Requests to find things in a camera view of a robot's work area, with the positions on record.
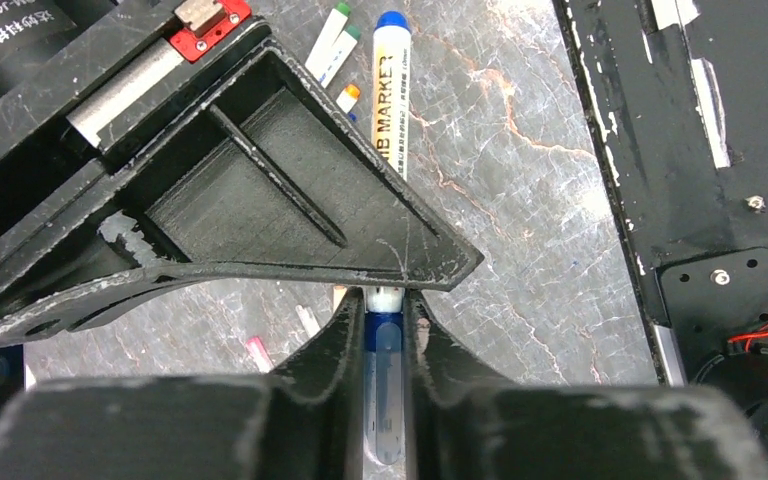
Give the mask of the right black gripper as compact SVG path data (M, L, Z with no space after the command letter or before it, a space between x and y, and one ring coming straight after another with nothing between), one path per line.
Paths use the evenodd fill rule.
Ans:
M110 188L103 204L86 206L89 189L69 182L89 163L105 179L127 168L140 150L200 92L234 68L270 32L249 10L195 62L176 56L170 71L144 79L143 94L88 137L71 113L140 60L158 66L186 24L173 1L0 1L0 238L24 219L54 227L57 216L34 210L57 198L86 213L95 228L118 212L137 212L134 187Z

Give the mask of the tan marker cap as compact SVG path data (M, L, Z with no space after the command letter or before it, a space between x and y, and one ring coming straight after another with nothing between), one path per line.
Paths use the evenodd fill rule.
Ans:
M347 287L345 285L334 285L332 287L332 311L333 312L335 312L340 306L346 294L346 291L347 291Z

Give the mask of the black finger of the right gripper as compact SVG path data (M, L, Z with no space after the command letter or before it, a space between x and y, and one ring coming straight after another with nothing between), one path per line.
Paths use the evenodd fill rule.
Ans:
M0 347L235 278L449 291L482 261L266 38L118 168L0 217Z

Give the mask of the large blue whiteboard marker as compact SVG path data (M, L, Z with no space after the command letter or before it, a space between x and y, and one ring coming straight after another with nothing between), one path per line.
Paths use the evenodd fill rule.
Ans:
M372 143L406 176L411 29L404 14L383 13L373 32ZM392 465L404 447L403 305L401 287L365 291L364 442L367 456Z

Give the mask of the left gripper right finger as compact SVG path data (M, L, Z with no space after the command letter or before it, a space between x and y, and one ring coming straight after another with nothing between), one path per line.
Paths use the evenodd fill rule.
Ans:
M411 479L768 479L741 411L707 387L527 386L405 297Z

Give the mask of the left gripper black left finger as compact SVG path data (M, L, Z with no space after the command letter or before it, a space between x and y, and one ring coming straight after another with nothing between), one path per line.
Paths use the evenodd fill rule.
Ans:
M359 479L364 294L267 374L67 378L0 415L0 479Z

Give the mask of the small grey pen cap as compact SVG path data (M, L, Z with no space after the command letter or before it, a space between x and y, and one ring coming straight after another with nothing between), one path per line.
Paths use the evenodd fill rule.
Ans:
M307 336L315 337L321 330L321 326L313 310L307 306L296 305L295 311Z

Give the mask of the small red pen cap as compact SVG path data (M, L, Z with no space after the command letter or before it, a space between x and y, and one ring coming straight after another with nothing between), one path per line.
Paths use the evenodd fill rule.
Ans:
M261 373L269 373L274 368L274 363L258 336L249 338L245 342L245 348Z

